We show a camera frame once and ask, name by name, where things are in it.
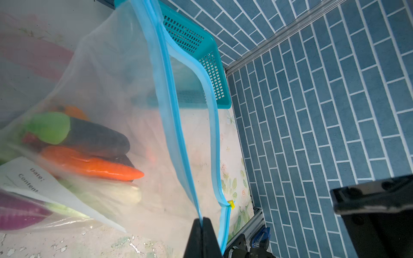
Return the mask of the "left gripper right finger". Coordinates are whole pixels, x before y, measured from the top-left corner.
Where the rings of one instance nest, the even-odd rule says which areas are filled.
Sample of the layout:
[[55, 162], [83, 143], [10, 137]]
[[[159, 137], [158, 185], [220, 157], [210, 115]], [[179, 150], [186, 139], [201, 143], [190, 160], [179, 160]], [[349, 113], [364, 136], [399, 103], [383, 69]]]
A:
[[202, 224], [202, 257], [203, 258], [221, 258], [222, 253], [215, 236], [215, 231], [211, 220], [203, 218]]

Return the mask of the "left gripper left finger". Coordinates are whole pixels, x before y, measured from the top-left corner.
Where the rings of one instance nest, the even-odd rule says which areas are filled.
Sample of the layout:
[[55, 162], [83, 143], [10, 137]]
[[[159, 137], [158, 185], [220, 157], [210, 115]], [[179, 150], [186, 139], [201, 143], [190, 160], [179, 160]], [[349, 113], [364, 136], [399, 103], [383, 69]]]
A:
[[203, 230], [201, 221], [195, 219], [190, 231], [187, 246], [183, 258], [202, 258], [203, 257]]

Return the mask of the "white toy garlic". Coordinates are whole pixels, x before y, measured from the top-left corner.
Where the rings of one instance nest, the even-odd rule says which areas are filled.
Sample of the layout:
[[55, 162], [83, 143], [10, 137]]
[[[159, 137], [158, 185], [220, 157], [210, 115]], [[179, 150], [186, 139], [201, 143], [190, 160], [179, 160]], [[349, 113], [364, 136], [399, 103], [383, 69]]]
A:
[[142, 192], [132, 183], [110, 180], [65, 180], [58, 182], [80, 201], [101, 214], [114, 215], [122, 207], [133, 207], [142, 200]]

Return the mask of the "clear zip top bag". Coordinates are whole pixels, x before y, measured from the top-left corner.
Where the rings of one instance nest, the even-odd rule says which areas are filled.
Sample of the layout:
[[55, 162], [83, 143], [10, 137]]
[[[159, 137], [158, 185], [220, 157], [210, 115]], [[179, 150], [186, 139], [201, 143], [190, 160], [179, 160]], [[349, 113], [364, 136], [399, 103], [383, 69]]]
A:
[[[185, 252], [194, 220], [202, 225], [206, 217], [223, 256], [231, 204], [220, 186], [218, 111], [134, 105], [149, 77], [139, 74], [130, 25], [130, 15], [93, 1], [1, 2], [1, 191], [42, 201], [53, 212], [33, 226], [1, 232], [103, 224]], [[110, 180], [138, 186], [137, 205], [103, 215], [58, 182], [104, 178], [61, 170], [40, 156], [55, 145], [27, 133], [24, 123], [56, 105], [76, 106], [90, 122], [128, 138], [130, 150], [121, 157], [91, 156], [144, 173]]]

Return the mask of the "orange toy carrot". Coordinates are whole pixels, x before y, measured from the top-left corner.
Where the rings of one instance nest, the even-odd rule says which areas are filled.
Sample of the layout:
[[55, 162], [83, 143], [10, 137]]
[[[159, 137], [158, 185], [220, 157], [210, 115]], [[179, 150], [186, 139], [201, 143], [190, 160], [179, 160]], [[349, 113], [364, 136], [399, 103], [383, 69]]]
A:
[[117, 181], [133, 181], [144, 177], [144, 173], [135, 168], [66, 147], [48, 146], [41, 151], [40, 156], [61, 170], [87, 177]]

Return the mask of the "purple toy onion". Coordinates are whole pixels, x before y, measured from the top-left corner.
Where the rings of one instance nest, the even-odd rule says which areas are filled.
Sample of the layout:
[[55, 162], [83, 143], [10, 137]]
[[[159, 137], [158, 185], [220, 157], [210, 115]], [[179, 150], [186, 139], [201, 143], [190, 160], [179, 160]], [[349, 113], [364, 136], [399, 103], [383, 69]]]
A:
[[16, 231], [42, 222], [53, 212], [44, 202], [1, 191], [1, 231]]

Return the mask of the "black toy eggplant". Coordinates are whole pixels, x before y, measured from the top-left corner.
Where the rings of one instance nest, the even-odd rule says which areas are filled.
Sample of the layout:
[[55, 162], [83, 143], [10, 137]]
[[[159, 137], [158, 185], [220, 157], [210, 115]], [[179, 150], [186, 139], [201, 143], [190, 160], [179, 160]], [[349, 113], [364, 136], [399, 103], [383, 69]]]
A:
[[35, 114], [24, 123], [24, 130], [43, 143], [104, 158], [121, 157], [131, 147], [124, 134], [62, 112]]

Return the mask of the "teal plastic basket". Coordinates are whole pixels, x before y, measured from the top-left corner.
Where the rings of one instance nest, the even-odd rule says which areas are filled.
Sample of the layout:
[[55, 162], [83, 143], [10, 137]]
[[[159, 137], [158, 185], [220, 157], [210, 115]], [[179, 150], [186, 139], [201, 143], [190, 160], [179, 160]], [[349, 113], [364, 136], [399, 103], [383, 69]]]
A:
[[114, 1], [116, 14], [131, 16], [132, 46], [140, 75], [147, 75], [132, 103], [156, 108], [229, 109], [231, 98], [213, 37], [159, 1]]

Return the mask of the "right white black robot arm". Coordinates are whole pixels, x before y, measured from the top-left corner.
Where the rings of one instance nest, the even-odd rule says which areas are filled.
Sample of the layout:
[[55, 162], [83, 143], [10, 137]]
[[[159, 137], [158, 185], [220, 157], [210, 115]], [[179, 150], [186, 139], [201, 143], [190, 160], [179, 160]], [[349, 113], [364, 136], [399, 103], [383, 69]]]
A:
[[336, 188], [330, 195], [358, 257], [412, 257], [412, 175]]

